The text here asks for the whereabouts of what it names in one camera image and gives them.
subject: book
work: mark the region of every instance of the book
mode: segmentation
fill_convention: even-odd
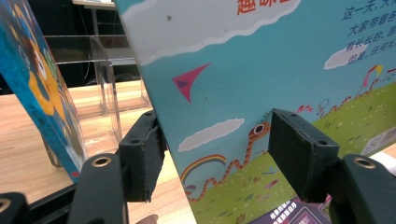
[[[115,3],[198,223],[246,223],[295,197],[267,153],[273,108],[340,157],[395,142],[394,2]]]
[[[76,182],[87,159],[77,110],[32,9],[0,0],[0,17],[0,74]]]

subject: cartoon character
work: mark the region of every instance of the cartoon character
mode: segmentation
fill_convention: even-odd
[[[202,189],[201,195],[198,198],[189,198],[189,201],[191,203],[194,202],[198,202],[200,201],[202,198],[204,198],[207,188],[209,187],[209,184],[212,183],[214,186],[220,184],[222,181],[224,181],[228,175],[230,174],[231,170],[235,167],[237,170],[243,169],[244,167],[246,167],[248,165],[248,162],[250,160],[250,156],[251,156],[251,152],[253,149],[253,145],[254,143],[263,138],[265,135],[267,135],[270,132],[271,129],[271,125],[269,124],[269,122],[264,121],[258,125],[256,125],[253,129],[250,130],[249,134],[248,134],[248,143],[247,143],[247,153],[245,155],[245,159],[243,161],[243,163],[241,164],[239,162],[239,160],[233,160],[230,162],[230,164],[227,167],[226,172],[224,173],[224,176],[222,177],[222,179],[220,181],[217,181],[216,178],[211,177],[208,178],[206,180],[206,182],[204,183],[204,187]],[[186,173],[190,173],[191,169],[186,169],[183,172],[183,175],[181,176],[181,180],[183,182],[183,185],[185,184],[185,180],[187,179],[188,175],[185,175]],[[187,189],[195,189],[194,186],[188,186],[185,191],[186,191],[186,195],[191,195],[191,192],[187,191]]]

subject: wooden table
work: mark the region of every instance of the wooden table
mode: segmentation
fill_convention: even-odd
[[[86,95],[86,91],[92,88],[70,89],[74,99]],[[142,107],[121,112],[123,134],[128,131],[126,126],[131,127],[150,109]],[[0,192],[22,192],[28,203],[32,203],[72,184],[64,169],[50,164],[38,129],[16,96],[0,96],[0,110]],[[98,123],[107,120],[106,116],[83,120],[84,135],[101,132]],[[128,208],[131,223],[153,214],[159,216],[158,223],[195,223],[169,152],[166,152],[151,203],[128,203]]]

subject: cartoon illustration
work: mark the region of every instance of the cartoon illustration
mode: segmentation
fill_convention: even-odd
[[[209,184],[213,184],[213,186],[216,186],[218,184],[220,184],[224,179],[227,178],[227,176],[230,174],[231,170],[235,167],[237,170],[243,169],[244,167],[246,167],[248,165],[248,162],[250,161],[250,156],[251,156],[251,152],[253,149],[253,144],[259,140],[260,138],[264,137],[266,134],[268,134],[270,132],[271,126],[270,124],[265,121],[261,124],[258,124],[257,126],[255,126],[250,133],[248,134],[248,143],[247,143],[247,152],[245,155],[245,159],[242,162],[242,164],[239,162],[239,160],[233,160],[230,162],[230,164],[227,167],[226,172],[224,173],[224,176],[222,177],[222,179],[220,181],[216,180],[216,178],[212,177],[212,178],[208,178],[206,180],[206,182],[204,183],[204,188],[202,189],[202,193],[198,198],[189,198],[190,202],[197,202],[199,200],[201,200],[207,191],[207,188],[209,187]],[[203,164],[202,162],[194,162],[193,164]],[[185,181],[187,179],[188,174],[191,172],[191,169],[186,169],[183,172],[183,175],[181,177],[182,183],[185,185]]]
[[[0,0],[0,73],[73,181],[87,159],[77,111],[25,0]]]
[[[186,97],[186,99],[190,102],[191,104],[191,86],[194,80],[200,75],[200,73],[206,69],[210,63],[207,63],[205,65],[202,65],[200,67],[197,67],[190,72],[187,72],[183,75],[180,75],[178,77],[174,77],[173,81],[175,82],[175,85],[177,88],[180,90],[181,94]]]

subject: children's book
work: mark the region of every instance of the children's book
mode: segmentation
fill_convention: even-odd
[[[77,111],[32,9],[25,0],[0,0],[0,18],[0,74],[77,181],[86,160]]]
[[[341,157],[395,142],[395,1],[115,3],[198,223],[249,222],[295,197],[267,153],[273,108]]]

